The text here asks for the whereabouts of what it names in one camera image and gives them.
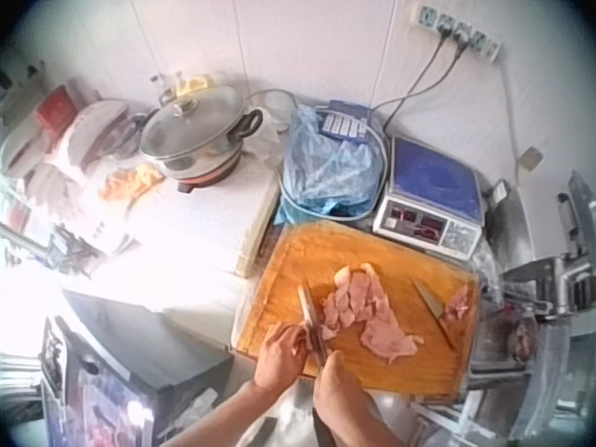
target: plastic bag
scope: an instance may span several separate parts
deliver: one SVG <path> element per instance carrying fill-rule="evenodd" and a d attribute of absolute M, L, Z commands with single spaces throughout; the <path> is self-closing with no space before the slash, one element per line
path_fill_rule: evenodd
<path fill-rule="evenodd" d="M 283 185 L 303 208 L 331 216 L 357 216 L 371 208 L 383 170 L 381 147 L 336 141 L 318 133 L 322 117 L 308 106 L 292 113 Z M 282 198 L 276 223 L 313 220 Z"/>

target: scale weighing platform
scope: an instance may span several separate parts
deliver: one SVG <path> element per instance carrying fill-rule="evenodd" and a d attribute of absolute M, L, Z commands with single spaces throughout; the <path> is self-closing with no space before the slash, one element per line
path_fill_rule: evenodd
<path fill-rule="evenodd" d="M 466 261 L 482 234 L 476 172 L 417 142 L 391 139 L 391 176 L 374 233 Z"/>

